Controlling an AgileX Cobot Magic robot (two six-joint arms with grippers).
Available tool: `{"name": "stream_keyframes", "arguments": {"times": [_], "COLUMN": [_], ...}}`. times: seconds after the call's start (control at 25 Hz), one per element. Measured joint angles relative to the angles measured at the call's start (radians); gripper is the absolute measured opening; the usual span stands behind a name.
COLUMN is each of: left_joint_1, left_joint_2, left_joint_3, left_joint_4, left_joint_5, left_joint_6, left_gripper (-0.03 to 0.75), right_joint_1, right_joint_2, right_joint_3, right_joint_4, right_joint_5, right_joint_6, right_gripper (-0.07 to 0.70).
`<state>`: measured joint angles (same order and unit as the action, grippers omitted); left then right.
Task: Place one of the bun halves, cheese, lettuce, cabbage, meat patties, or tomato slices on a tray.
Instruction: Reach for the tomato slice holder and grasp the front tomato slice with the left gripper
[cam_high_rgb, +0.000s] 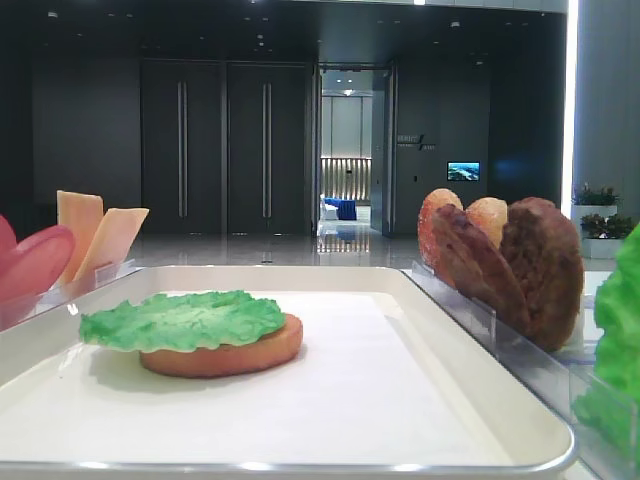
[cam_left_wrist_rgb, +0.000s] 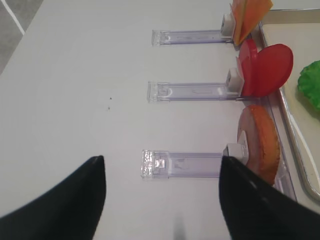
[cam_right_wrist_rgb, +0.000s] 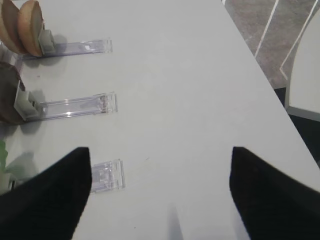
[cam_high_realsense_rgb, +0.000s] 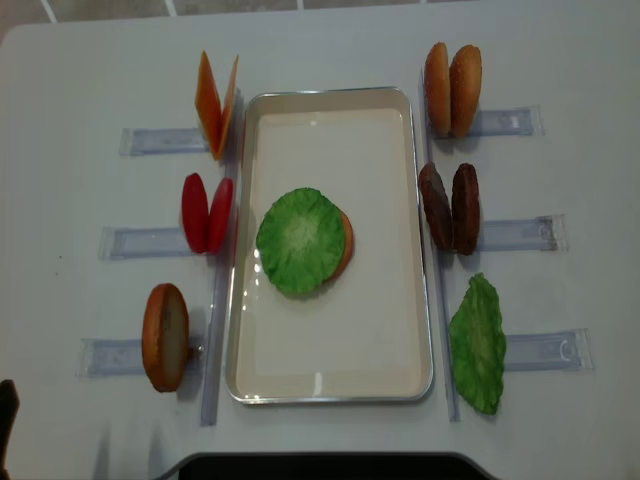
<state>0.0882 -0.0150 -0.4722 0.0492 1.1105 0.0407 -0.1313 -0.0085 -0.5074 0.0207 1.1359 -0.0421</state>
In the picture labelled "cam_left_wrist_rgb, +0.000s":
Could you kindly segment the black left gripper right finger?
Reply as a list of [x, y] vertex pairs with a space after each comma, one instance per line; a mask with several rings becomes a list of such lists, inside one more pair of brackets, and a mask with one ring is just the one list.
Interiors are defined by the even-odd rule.
[[223, 156], [219, 203], [233, 240], [318, 240], [320, 215], [282, 194], [231, 156]]

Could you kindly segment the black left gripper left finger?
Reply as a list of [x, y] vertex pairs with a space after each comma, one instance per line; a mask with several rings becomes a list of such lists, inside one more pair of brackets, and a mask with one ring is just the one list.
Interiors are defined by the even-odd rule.
[[91, 240], [106, 199], [103, 156], [94, 156], [55, 187], [1, 217], [2, 240]]

